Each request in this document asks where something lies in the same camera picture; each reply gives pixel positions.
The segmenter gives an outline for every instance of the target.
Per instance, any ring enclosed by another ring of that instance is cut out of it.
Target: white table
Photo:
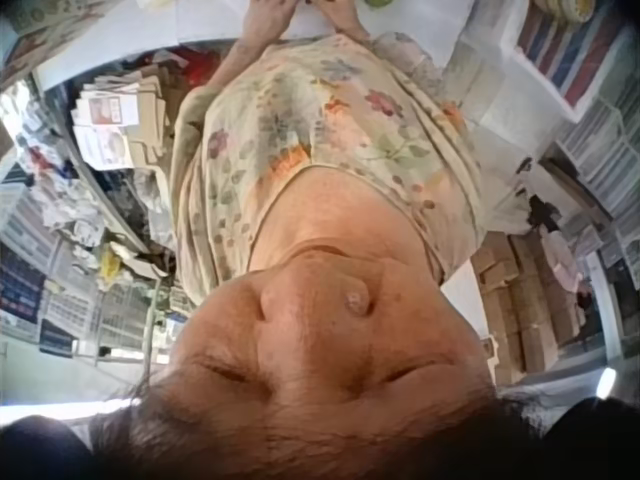
[[[364,25],[374,35],[389,31],[413,37],[436,66],[449,62],[475,0],[395,0],[372,10],[358,0]],[[102,64],[162,47],[237,38],[249,0],[175,0],[155,11],[123,0],[63,52],[35,70],[42,90]],[[331,33],[314,7],[301,1],[287,39]]]

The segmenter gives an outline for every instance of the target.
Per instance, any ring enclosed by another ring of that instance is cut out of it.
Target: hand
[[[241,40],[245,45],[266,48],[287,31],[299,0],[251,0],[244,18]]]
[[[356,41],[366,41],[369,33],[360,23],[355,0],[310,0],[331,22],[336,32]]]

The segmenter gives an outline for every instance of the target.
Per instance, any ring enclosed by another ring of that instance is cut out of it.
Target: stack of cardboard boxes
[[[497,344],[499,386],[548,370],[558,344],[534,255],[522,237],[490,232],[472,257],[489,330]]]
[[[576,296],[564,290],[556,280],[547,263],[538,235],[530,233],[526,236],[526,242],[538,269],[556,340],[559,345],[563,345],[576,338],[581,327],[585,325],[584,311],[578,307]]]

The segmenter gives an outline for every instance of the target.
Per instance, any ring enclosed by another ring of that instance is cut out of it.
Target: neck
[[[332,169],[310,169],[287,187],[262,226],[250,270],[271,268],[306,249],[434,271],[406,216],[363,181]]]

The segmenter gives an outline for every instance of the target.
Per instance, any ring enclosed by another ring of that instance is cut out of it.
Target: floral dress
[[[364,180],[403,212],[441,281],[482,242],[478,165],[432,96],[344,35],[272,47],[222,92],[192,91],[176,123],[178,274],[196,304],[248,271],[270,207],[316,166]]]

